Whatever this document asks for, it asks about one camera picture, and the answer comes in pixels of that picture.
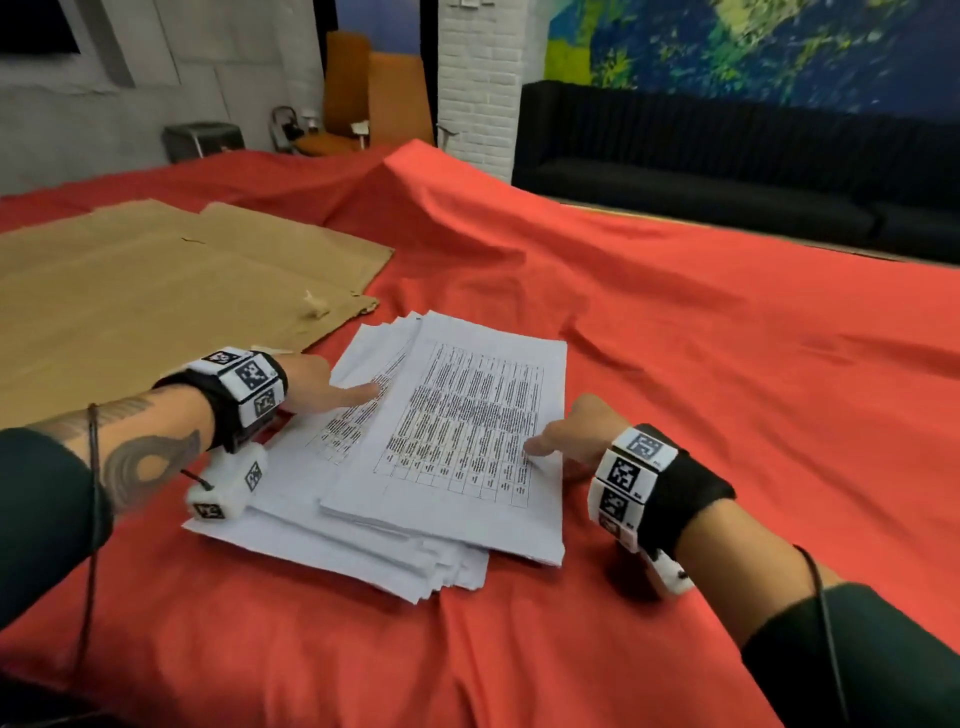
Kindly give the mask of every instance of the person's left hand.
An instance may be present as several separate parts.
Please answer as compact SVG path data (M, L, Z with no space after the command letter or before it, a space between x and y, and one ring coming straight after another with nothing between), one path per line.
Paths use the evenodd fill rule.
M326 412L337 407L355 407L380 396L380 388L370 382L341 389L330 384L330 365L322 356L278 354L276 363L287 375L287 399L283 408L291 412Z

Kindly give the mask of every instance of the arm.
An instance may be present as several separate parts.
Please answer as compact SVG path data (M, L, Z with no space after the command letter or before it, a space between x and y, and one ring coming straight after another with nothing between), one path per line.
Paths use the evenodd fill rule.
M566 420L529 440L527 452L560 450L596 468L628 420L591 395ZM658 484L644 511L658 515ZM787 726L836 724L839 706L813 580L797 549L733 500L692 514L672 555L742 650L748 670ZM872 590L818 565L853 725L955 725L960 657Z
M318 356L275 357L288 379L286 408L323 412L375 398L376 385L329 384ZM206 398L176 385L98 408L101 521L145 502L213 439ZM0 628L19 616L89 554L93 489L85 410L0 431ZM99 534L100 546L110 528Z

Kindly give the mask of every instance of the tattoo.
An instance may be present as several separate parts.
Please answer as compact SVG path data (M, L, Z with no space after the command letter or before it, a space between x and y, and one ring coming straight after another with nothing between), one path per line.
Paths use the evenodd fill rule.
M112 401L107 404L101 404L97 407L97 425L111 425L128 417L138 415L154 404L144 397L130 397L126 400ZM51 417L49 420L28 425L29 429L40 432L47 437L52 437L60 443L73 440L75 437L85 437L89 431L86 410L80 409L76 412L67 412L65 415Z
M200 431L182 440L146 435L117 446L104 463L101 479L114 513L136 507L159 486L192 463L201 450Z

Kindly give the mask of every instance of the cardboard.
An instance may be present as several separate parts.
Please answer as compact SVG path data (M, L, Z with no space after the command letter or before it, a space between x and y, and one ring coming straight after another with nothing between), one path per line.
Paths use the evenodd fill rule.
M128 203L0 235L0 427L135 394L220 346L302 351L375 308L359 290L390 249L217 207Z

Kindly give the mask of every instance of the sofa backrest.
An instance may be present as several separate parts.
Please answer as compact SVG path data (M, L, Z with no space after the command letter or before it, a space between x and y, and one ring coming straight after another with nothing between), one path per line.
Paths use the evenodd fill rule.
M536 157L960 209L960 124L543 81L523 88L516 163Z

